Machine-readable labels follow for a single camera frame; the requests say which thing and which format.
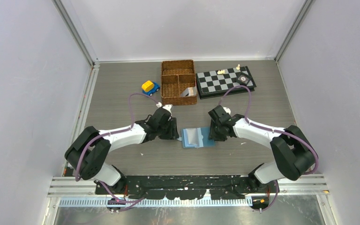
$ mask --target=brown woven basket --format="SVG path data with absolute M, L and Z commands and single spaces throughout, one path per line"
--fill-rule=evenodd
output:
M 161 72 L 161 93 L 164 105 L 196 104 L 196 95 L 180 97 L 186 88 L 195 87 L 194 61 L 163 61 Z

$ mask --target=cable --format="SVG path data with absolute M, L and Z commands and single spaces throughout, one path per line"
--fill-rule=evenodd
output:
M 248 95 L 249 95 L 249 100 L 247 102 L 247 108 L 246 108 L 246 111 L 245 111 L 245 121 L 252 125 L 253 127 L 255 128 L 259 128 L 259 129 L 262 129 L 262 130 L 266 130 L 266 131 L 271 131 L 271 132 L 276 132 L 276 133 L 280 133 L 280 134 L 283 134 L 283 135 L 287 135 L 293 139 L 296 139 L 298 142 L 302 143 L 304 146 L 306 146 L 308 148 L 308 150 L 310 150 L 310 152 L 313 154 L 314 156 L 314 161 L 315 161 L 315 166 L 313 168 L 313 170 L 309 171 L 309 172 L 305 172 L 304 174 L 312 174 L 312 173 L 315 173 L 316 170 L 318 169 L 318 166 L 319 166 L 319 161 L 318 161 L 318 155 L 316 153 L 316 151 L 313 149 L 313 147 L 311 147 L 307 142 L 305 142 L 304 140 L 302 140 L 301 138 L 293 135 L 293 134 L 290 134 L 286 131 L 282 131 L 282 130 L 272 130 L 272 129 L 269 129 L 269 128 L 266 128 L 266 127 L 263 127 L 263 126 L 260 126 L 260 125 L 257 125 L 257 124 L 254 124 L 252 122 L 250 122 L 248 120 L 248 113 L 249 113 L 249 109 L 250 109 L 250 106 L 251 106 L 251 102 L 252 102 L 252 94 L 250 93 L 250 90 L 247 86 L 243 86 L 243 85 L 238 85 L 238 86 L 235 86 L 235 87 L 232 87 L 230 88 L 220 99 L 220 101 L 218 102 L 219 105 L 221 105 L 221 102 L 223 101 L 224 97 L 227 96 L 227 94 L 232 91 L 233 89 L 235 88 L 245 88 L 248 92 Z M 267 209 L 269 209 L 273 204 L 274 202 L 276 201 L 277 199 L 277 196 L 278 196 L 278 193 L 279 193 L 279 187 L 278 187 L 278 181 L 277 180 L 274 180 L 274 185 L 276 186 L 275 188 L 275 196 L 274 196 L 274 199 L 272 200 L 272 202 L 270 202 L 270 204 L 265 208 L 263 209 L 262 211 L 266 211 Z
M 107 133 L 104 133 L 104 134 L 101 134 L 101 135 L 98 135 L 96 136 L 95 138 L 93 138 L 92 140 L 90 140 L 86 146 L 83 148 L 83 151 L 81 153 L 81 156 L 79 157 L 79 161 L 78 161 L 78 165 L 76 166 L 76 170 L 75 170 L 75 180 L 76 181 L 79 181 L 81 179 L 81 176 L 79 175 L 79 172 L 80 172 L 80 169 L 81 169 L 81 164 L 82 164 L 82 160 L 86 154 L 86 151 L 88 150 L 88 148 L 99 138 L 101 137 L 104 137 L 104 136 L 107 136 L 107 135 L 114 135 L 114 134 L 118 134 L 118 133 L 122 133 L 122 132 L 125 132 L 125 131 L 128 131 L 128 130 L 131 130 L 133 128 L 133 125 L 135 123 L 135 116 L 133 115 L 133 110 L 132 110 L 132 106 L 130 104 L 130 98 L 133 96 L 133 95 L 142 95 L 142 96 L 146 96 L 146 97 L 149 97 L 150 99 L 152 99 L 156 104 L 158 104 L 158 101 L 155 100 L 154 98 L 148 96 L 148 95 L 145 95 L 145 94 L 142 94 L 142 93 L 134 93 L 134 94 L 131 94 L 129 95 L 128 99 L 127 99 L 127 104 L 129 106 L 129 112 L 130 112 L 130 118 L 132 120 L 132 123 L 130 125 L 130 127 L 128 128 L 125 128 L 125 129 L 122 129 L 122 130 L 116 130 L 116 131 L 111 131 L 111 132 L 107 132 Z M 144 198 L 142 199 L 139 199 L 139 200 L 136 200 L 136 201 L 125 201 L 125 200 L 122 200 L 122 199 L 119 199 L 118 197 L 116 197 L 107 187 L 107 185 L 104 183 L 104 182 L 101 182 L 100 183 L 103 185 L 103 187 L 106 189 L 106 191 L 114 198 L 116 199 L 119 203 L 134 203 L 124 209 L 121 209 L 120 211 L 126 211 L 126 210 L 129 210 L 131 209 L 134 205 L 136 205 L 137 203 L 139 203 L 140 201 L 142 201 Z

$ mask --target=white panel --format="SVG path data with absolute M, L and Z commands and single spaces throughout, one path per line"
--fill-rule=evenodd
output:
M 50 0 L 0 0 L 0 225 L 41 224 L 89 70 Z
M 100 61 L 275 57 L 304 2 L 69 1 Z
M 360 1 L 315 1 L 280 68 L 339 224 L 360 224 Z

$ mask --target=robotic arm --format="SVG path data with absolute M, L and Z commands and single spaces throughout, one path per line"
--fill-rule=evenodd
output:
M 220 105 L 209 111 L 209 116 L 212 118 L 210 139 L 226 141 L 228 136 L 246 138 L 271 149 L 274 155 L 275 161 L 259 165 L 248 175 L 249 186 L 253 191 L 260 190 L 270 181 L 283 177 L 297 180 L 315 163 L 313 154 L 304 145 L 293 138 L 274 132 L 274 130 L 286 131 L 309 144 L 297 126 L 271 127 L 249 119 L 247 122 L 243 115 L 231 116 L 230 113 L 230 109 Z M 252 126 L 251 123 L 272 132 Z
M 98 138 L 91 145 L 93 150 L 86 151 L 79 174 L 84 180 L 95 179 L 114 186 L 114 188 L 116 185 L 118 189 L 121 189 L 124 184 L 123 181 L 121 182 L 123 174 L 114 166 L 104 162 L 109 152 L 130 144 L 152 141 L 157 136 L 166 140 L 179 138 L 176 118 L 172 117 L 172 105 L 159 106 L 153 115 L 149 115 L 145 120 L 136 121 L 133 127 L 100 131 L 94 127 L 85 128 L 65 153 L 66 160 L 76 168 L 86 144 L 99 135 L 110 133 L 111 135 Z

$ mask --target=table surface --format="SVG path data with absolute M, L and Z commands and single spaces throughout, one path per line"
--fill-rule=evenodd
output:
M 248 117 L 275 127 L 288 127 L 294 118 L 278 68 L 272 60 L 256 61 L 196 61 L 195 71 L 205 72 L 232 68 L 238 64 L 248 66 L 257 87 L 252 92 L 252 105 Z M 141 92 L 147 80 L 160 83 L 160 62 L 103 63 L 96 80 L 86 126 L 96 129 L 115 129 L 131 123 L 128 96 Z M 160 91 L 154 96 L 160 100 Z M 208 111 L 220 97 L 200 100 L 196 105 L 174 106 L 178 132 L 183 128 L 208 127 Z M 232 114 L 243 114 L 248 94 L 227 96 L 222 105 Z M 142 96 L 132 97 L 136 120 L 143 120 L 156 110 L 155 103 Z M 251 140 L 229 138 L 217 142 L 215 147 L 184 149 L 176 140 L 160 140 L 129 145 L 108 154 L 106 162 L 128 175 L 198 175 L 248 174 L 259 164 L 274 158 L 271 150 Z

